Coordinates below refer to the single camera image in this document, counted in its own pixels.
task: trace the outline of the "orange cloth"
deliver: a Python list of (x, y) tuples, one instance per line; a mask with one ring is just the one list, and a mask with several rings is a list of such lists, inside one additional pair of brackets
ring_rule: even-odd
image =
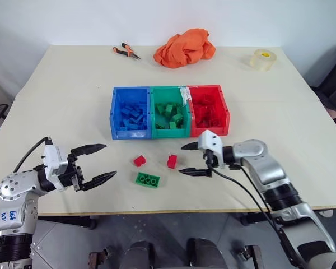
[(210, 59), (216, 49), (208, 41), (208, 35), (208, 31), (204, 29), (189, 29), (182, 35), (170, 38), (167, 44), (157, 49), (153, 58), (169, 68), (186, 66), (200, 59)]

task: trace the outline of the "white wall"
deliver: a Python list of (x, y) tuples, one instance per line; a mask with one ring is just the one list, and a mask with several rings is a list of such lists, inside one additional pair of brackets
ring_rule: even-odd
[(0, 0), (0, 84), (15, 96), (49, 44), (160, 45), (191, 27), (216, 46), (282, 46), (312, 85), (336, 62), (336, 0)]

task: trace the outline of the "blue bin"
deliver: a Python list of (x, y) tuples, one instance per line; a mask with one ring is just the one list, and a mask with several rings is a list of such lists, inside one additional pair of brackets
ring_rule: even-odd
[(112, 139), (149, 139), (151, 128), (149, 87), (114, 87), (110, 125)]

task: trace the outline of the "white table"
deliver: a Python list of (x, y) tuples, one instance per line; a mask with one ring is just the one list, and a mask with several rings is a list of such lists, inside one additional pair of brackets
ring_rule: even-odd
[[(222, 87), (231, 113), (225, 145), (257, 138), (267, 143), (301, 197), (313, 208), (336, 207), (336, 126), (280, 48), (268, 72), (248, 61), (256, 48), (217, 48), (216, 55), (179, 69), (156, 64), (155, 47), (134, 47), (141, 61), (122, 57), (106, 46), (51, 46), (16, 97), (0, 129), (0, 180), (36, 141), (50, 136), (67, 150), (88, 143), (108, 145), (80, 156), (86, 180), (118, 173), (88, 192), (51, 192), (39, 200), (41, 215), (92, 215), (138, 212), (255, 211), (237, 186), (214, 176), (195, 178), (179, 169), (205, 168), (202, 153), (182, 151), (195, 138), (165, 140), (111, 139), (109, 111), (114, 86), (213, 85)], [(22, 170), (40, 164), (36, 150)], [(176, 170), (167, 168), (178, 155)], [(132, 160), (144, 155), (146, 165)], [(136, 185), (137, 172), (161, 177), (160, 186)], [(253, 191), (240, 171), (224, 171)]]

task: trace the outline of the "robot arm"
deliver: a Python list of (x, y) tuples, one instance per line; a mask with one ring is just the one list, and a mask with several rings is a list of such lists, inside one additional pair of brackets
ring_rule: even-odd
[[(226, 164), (247, 167), (256, 188), (271, 208), (272, 220), (280, 225), (276, 232), (291, 264), (307, 269), (336, 269), (332, 238), (311, 207), (299, 197), (264, 142), (247, 140), (232, 147), (223, 147), (216, 134), (205, 131), (198, 142), (185, 145), (182, 149), (202, 150), (208, 168), (224, 168)], [(211, 176), (211, 170), (187, 168), (181, 172)]]
[(38, 219), (39, 197), (55, 189), (64, 191), (74, 186), (75, 191), (95, 188), (116, 174), (116, 171), (94, 177), (83, 183), (81, 168), (76, 166), (77, 157), (91, 154), (106, 145), (86, 145), (71, 150), (67, 156), (63, 149), (45, 142), (42, 165), (31, 171), (17, 172), (18, 167), (33, 151), (31, 149), (19, 163), (15, 172), (0, 183), (0, 269), (31, 269), (30, 244)]

